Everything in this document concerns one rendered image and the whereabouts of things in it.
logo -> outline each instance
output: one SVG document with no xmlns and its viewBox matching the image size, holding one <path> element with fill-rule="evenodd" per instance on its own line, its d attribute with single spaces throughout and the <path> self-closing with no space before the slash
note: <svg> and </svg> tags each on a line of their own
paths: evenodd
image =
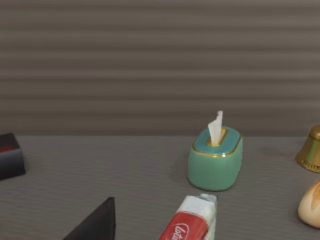
<svg viewBox="0 0 320 240">
<path fill-rule="evenodd" d="M 170 234 L 167 240 L 186 240 L 189 234 L 189 226 L 185 223 L 173 225 L 174 232 Z"/>
</svg>

gold bell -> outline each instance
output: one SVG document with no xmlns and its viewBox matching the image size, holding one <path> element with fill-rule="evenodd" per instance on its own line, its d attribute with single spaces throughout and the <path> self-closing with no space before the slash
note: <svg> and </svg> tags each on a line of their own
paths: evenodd
<svg viewBox="0 0 320 240">
<path fill-rule="evenodd" d="M 320 173 L 320 125 L 311 128 L 303 148 L 295 159 L 305 169 Z"/>
</svg>

green tissue box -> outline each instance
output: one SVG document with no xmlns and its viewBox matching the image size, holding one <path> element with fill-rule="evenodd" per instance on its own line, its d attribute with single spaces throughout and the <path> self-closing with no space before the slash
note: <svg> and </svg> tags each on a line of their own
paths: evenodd
<svg viewBox="0 0 320 240">
<path fill-rule="evenodd" d="M 207 191 L 223 191 L 236 182 L 243 158 L 243 138 L 230 127 L 223 127 L 218 145 L 212 145 L 206 128 L 195 140 L 188 159 L 188 179 Z"/>
</svg>

wall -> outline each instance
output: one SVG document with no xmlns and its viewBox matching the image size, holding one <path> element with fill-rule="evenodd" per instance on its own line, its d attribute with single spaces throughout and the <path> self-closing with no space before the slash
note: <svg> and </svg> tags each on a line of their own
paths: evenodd
<svg viewBox="0 0 320 240">
<path fill-rule="evenodd" d="M 320 122 L 320 2 L 0 0 L 0 131 L 244 135 Z"/>
</svg>

white tissue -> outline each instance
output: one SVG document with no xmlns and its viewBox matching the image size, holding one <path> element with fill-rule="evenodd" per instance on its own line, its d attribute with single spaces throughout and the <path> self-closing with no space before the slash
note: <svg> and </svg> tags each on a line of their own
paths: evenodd
<svg viewBox="0 0 320 240">
<path fill-rule="evenodd" d="M 211 144 L 218 145 L 221 139 L 223 111 L 218 111 L 216 119 L 208 124 Z"/>
</svg>

